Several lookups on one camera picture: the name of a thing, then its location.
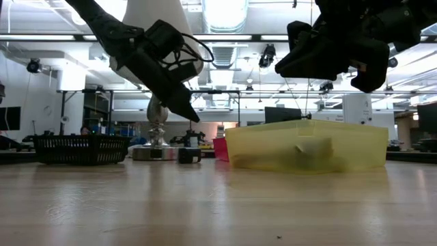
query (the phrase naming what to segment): table surface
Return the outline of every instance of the table surface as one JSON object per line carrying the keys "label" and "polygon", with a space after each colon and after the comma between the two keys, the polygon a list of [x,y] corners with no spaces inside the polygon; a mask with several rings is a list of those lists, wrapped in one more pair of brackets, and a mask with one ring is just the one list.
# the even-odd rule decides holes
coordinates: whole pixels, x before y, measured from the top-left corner
{"label": "table surface", "polygon": [[2,245],[437,245],[437,165],[295,176],[201,165],[0,166]]}

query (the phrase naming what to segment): black basket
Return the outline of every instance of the black basket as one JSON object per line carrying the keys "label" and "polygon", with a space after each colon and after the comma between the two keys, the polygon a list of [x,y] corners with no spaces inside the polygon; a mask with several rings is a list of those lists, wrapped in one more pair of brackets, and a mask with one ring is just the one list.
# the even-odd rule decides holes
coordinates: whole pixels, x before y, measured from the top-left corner
{"label": "black basket", "polygon": [[130,138],[107,135],[35,136],[38,161],[45,164],[103,165],[124,161]]}

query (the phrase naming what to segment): yellow plastic bin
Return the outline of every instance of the yellow plastic bin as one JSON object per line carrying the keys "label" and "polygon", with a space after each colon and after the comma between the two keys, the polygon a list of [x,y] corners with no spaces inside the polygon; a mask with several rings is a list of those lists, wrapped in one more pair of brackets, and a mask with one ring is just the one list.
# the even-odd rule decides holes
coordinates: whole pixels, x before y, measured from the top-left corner
{"label": "yellow plastic bin", "polygon": [[352,172],[382,167],[387,128],[321,120],[295,120],[226,130],[236,168],[295,174]]}

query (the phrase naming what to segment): computer monitor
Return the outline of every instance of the computer monitor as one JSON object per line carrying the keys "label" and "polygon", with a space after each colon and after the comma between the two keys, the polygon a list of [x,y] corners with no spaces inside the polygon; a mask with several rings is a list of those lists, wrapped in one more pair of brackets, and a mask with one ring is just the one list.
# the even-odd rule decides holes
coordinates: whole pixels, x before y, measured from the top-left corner
{"label": "computer monitor", "polygon": [[437,133],[437,102],[418,105],[419,128],[428,133]]}
{"label": "computer monitor", "polygon": [[0,131],[19,131],[20,121],[21,107],[0,108]]}
{"label": "computer monitor", "polygon": [[301,120],[302,111],[300,109],[286,109],[279,107],[266,107],[266,123],[284,122],[289,120]]}

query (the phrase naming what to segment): white pillar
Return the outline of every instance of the white pillar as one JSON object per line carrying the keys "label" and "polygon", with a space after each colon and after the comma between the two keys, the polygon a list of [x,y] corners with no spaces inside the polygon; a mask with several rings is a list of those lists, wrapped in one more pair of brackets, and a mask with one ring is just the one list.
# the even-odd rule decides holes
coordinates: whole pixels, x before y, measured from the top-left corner
{"label": "white pillar", "polygon": [[[58,71],[58,90],[83,90],[85,89],[85,78],[87,72],[75,64],[67,64],[63,70]],[[83,101],[84,94],[76,93],[65,103],[64,115],[69,118],[68,123],[64,125],[64,135],[77,134],[81,132],[83,123]]]}
{"label": "white pillar", "polygon": [[349,94],[343,96],[343,116],[345,123],[372,126],[373,113],[369,94]]}

